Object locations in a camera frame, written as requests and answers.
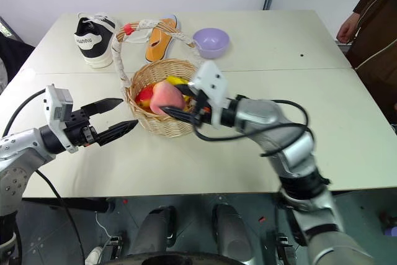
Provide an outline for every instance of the sneaker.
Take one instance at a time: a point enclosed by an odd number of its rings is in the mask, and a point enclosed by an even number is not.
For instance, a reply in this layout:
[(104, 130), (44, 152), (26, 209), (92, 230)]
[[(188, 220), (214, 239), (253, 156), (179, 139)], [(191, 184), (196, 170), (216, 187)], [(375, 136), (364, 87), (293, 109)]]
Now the sneaker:
[(115, 21), (108, 16), (98, 14), (80, 18), (74, 39), (91, 67), (104, 68), (112, 63), (110, 48), (116, 29)]
[[(175, 15), (164, 16), (161, 20), (177, 30), (181, 29), (181, 23)], [(168, 34), (157, 28), (153, 29), (149, 39), (149, 45), (146, 48), (146, 62), (151, 63), (167, 58), (169, 46), (172, 41), (173, 38)]]
[(102, 248), (100, 246), (97, 246), (94, 248), (86, 258), (85, 265), (95, 265), (99, 263), (99, 258), (101, 257), (102, 254)]

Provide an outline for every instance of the gray floor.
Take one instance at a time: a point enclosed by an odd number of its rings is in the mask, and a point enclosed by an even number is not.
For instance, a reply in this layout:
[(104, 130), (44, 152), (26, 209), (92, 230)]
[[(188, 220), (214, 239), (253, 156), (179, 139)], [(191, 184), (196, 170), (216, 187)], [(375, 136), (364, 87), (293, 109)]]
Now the gray floor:
[[(219, 202), (236, 208), (247, 226), (258, 264), (275, 264), (274, 261), (274, 206), (268, 194), (227, 195), (170, 195), (129, 197), (114, 199), (115, 210), (99, 213), (99, 221), (110, 234), (127, 236), (123, 254), (131, 248), (138, 227), (146, 215), (160, 205), (174, 205), (178, 211), (177, 241), (171, 250), (203, 251), (216, 253), (212, 238), (211, 211)], [(357, 191), (336, 196), (337, 205), (353, 236), (372, 256), (377, 264), (397, 263), (397, 238), (383, 236), (378, 214), (397, 212), (397, 189)], [(107, 237), (95, 222), (95, 213), (73, 210), (86, 254), (95, 246), (103, 245)], [(266, 221), (259, 222), (261, 217)], [(24, 202), (18, 214), (24, 248), (23, 264), (79, 264), (79, 246), (75, 234), (62, 209)], [(288, 236), (289, 229), (280, 212), (280, 229)], [(298, 247), (297, 264), (308, 264), (306, 248)]]

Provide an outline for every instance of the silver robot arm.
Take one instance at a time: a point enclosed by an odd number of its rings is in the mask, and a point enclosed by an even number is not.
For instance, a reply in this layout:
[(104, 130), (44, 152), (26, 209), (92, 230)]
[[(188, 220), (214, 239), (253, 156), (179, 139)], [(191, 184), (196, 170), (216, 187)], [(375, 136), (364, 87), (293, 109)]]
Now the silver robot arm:
[(137, 120), (121, 122), (97, 133), (90, 116), (104, 113), (122, 102), (103, 99), (72, 112), (67, 89), (47, 86), (44, 111), (48, 125), (0, 139), (0, 264), (9, 264), (16, 243), (16, 214), (29, 178), (58, 153), (74, 153), (79, 146), (111, 142), (134, 128)]
[[(179, 89), (189, 93), (186, 88)], [(201, 123), (215, 127), (225, 125), (242, 134), (291, 124), (275, 101), (244, 96), (227, 99), (227, 81), (212, 61), (204, 63), (197, 71), (189, 82), (189, 90), (197, 100), (193, 115), (173, 107), (163, 107), (163, 111), (197, 127)], [(204, 112), (204, 106), (210, 106), (211, 112)], [(344, 233), (341, 217), (326, 186), (329, 181), (320, 175), (312, 154), (314, 141), (303, 129), (302, 126), (279, 127), (249, 137), (265, 153), (276, 152), (269, 160), (280, 178), (295, 240), (308, 247), (312, 265), (374, 264), (372, 257)]]

